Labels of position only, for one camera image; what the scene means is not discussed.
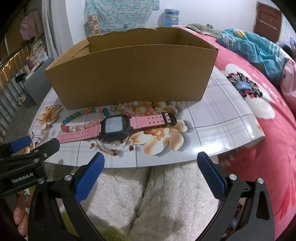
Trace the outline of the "person's left hand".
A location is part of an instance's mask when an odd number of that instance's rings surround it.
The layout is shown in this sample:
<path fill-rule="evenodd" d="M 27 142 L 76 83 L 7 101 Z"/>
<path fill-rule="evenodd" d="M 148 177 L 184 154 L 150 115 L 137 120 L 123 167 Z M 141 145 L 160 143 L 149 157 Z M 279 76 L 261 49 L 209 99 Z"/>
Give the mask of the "person's left hand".
<path fill-rule="evenodd" d="M 27 236 L 28 234 L 28 213 L 26 211 L 26 201 L 25 198 L 16 194 L 16 207 L 14 210 L 14 221 L 18 226 L 18 232 L 22 236 Z"/>

